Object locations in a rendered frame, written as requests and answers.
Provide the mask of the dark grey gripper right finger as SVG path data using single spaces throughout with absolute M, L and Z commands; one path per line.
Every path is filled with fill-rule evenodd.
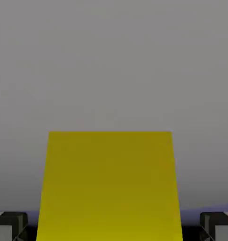
M 200 241 L 228 241 L 228 212 L 202 212 Z

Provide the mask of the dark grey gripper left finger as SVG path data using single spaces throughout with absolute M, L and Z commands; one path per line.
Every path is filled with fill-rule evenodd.
M 0 241 L 28 241 L 25 212 L 0 212 Z

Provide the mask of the large yellow box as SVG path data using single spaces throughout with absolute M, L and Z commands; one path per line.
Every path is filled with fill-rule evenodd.
M 51 131 L 36 241 L 183 241 L 169 131 Z

